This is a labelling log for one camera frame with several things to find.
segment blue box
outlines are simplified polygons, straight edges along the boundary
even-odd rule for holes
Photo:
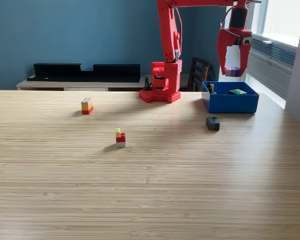
[[[208,82],[203,82],[202,100],[209,113],[220,114],[254,114],[257,111],[259,94],[243,81],[220,82],[210,81],[214,84],[214,92],[210,94]],[[229,91],[240,89],[247,94],[230,95]]]

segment wooden chair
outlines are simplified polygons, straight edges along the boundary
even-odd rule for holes
[[[213,67],[211,63],[200,58],[194,57],[192,59],[187,91],[192,92],[194,90],[195,84],[195,91],[202,92],[203,82],[207,81],[212,70]]]

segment purple lego brick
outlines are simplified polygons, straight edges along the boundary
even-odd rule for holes
[[[240,76],[240,68],[237,66],[226,66],[225,69],[226,69],[226,72],[225,72],[226,77],[239,77]]]

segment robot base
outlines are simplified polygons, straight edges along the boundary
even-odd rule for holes
[[[146,103],[151,103],[153,101],[155,102],[167,102],[169,104],[172,104],[173,102],[177,101],[181,98],[181,92],[177,91],[172,96],[167,96],[164,94],[157,94],[153,90],[141,90],[139,92],[139,98],[141,98]]]

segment red robotic arm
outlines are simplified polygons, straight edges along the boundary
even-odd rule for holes
[[[219,30],[217,51],[222,74],[229,77],[241,77],[248,65],[252,42],[252,32],[245,29],[248,16],[246,4],[260,2],[259,0],[157,0],[165,62],[152,63],[152,91],[142,90],[139,93],[140,98],[146,102],[163,101],[172,103],[181,96],[179,88],[182,60],[179,59],[179,56],[181,54],[182,35],[178,32],[176,25],[175,9],[180,17],[177,7],[232,7],[229,9],[229,11],[232,10],[229,28],[221,26]],[[240,68],[225,66],[227,47],[233,45],[239,45]]]

